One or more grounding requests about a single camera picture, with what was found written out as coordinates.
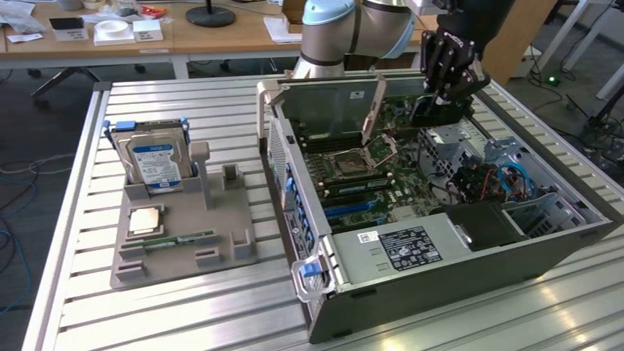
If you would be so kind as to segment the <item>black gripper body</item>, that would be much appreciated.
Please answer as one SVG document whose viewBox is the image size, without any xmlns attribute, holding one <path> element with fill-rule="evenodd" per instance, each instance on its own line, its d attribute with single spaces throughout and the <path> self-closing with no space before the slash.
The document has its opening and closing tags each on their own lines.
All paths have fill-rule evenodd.
<svg viewBox="0 0 624 351">
<path fill-rule="evenodd" d="M 482 59 L 484 49 L 496 37 L 514 0 L 432 1 L 445 10 L 437 16 L 437 38 L 466 57 Z"/>
</svg>

